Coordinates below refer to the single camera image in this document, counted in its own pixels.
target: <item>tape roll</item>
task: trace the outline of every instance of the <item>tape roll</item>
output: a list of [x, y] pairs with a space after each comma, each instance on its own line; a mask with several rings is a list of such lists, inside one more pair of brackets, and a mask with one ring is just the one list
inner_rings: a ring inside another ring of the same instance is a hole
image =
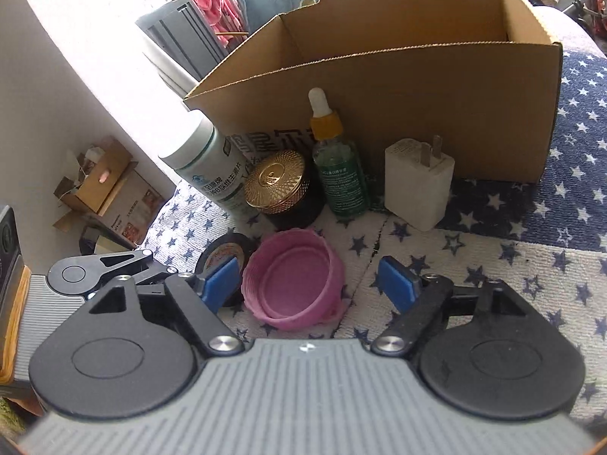
[[[241, 274], [249, 262], [249, 258], [257, 249], [257, 245], [247, 238], [244, 234], [238, 232], [224, 234], [206, 247], [198, 262], [196, 263], [196, 273], [202, 273], [211, 267], [217, 265], [227, 256], [235, 256]], [[225, 300], [224, 306], [234, 306], [243, 301], [242, 293], [238, 288], [235, 293]]]

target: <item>gold lid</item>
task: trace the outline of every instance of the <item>gold lid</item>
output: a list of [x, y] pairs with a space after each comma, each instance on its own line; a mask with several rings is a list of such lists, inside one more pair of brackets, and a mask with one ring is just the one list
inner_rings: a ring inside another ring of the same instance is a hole
[[308, 191], [305, 159], [294, 150], [283, 150], [263, 159], [245, 184], [245, 198], [263, 213], [280, 213], [299, 202]]

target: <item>small cardboard box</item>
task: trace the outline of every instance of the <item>small cardboard box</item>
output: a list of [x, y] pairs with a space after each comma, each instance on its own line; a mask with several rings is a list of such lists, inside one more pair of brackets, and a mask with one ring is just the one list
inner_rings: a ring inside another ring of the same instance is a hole
[[130, 161], [129, 151], [113, 140], [75, 192], [71, 191], [74, 183], [64, 177], [55, 190], [55, 196], [77, 212], [98, 212]]
[[268, 22], [186, 104], [262, 158], [311, 147], [321, 87], [377, 179], [388, 146], [439, 134], [455, 176], [535, 182], [561, 65], [527, 0], [320, 0]]
[[121, 238], [139, 245], [165, 200], [135, 171], [132, 162], [95, 218]]

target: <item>pink silicone lid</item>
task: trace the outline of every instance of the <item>pink silicone lid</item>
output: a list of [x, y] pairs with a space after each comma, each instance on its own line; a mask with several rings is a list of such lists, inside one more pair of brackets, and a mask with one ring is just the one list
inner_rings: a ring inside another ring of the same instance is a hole
[[314, 231], [290, 229], [263, 241], [242, 277], [247, 308], [280, 330], [332, 321], [345, 312], [344, 264]]

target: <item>gray ribbed panel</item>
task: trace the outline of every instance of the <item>gray ribbed panel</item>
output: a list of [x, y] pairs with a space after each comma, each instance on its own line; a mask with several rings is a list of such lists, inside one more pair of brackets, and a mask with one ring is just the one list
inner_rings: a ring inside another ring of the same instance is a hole
[[358, 340], [257, 339], [211, 360], [178, 400], [145, 416], [88, 424], [47, 416], [21, 445], [30, 455], [568, 455], [593, 439], [560, 414], [485, 421], [436, 400], [402, 360]]
[[30, 357], [38, 346], [82, 304], [84, 298], [63, 296], [53, 291], [44, 275], [32, 275], [25, 310], [19, 324], [19, 339], [14, 362], [14, 379], [10, 385], [0, 386], [0, 395], [19, 396], [29, 388], [27, 368]]

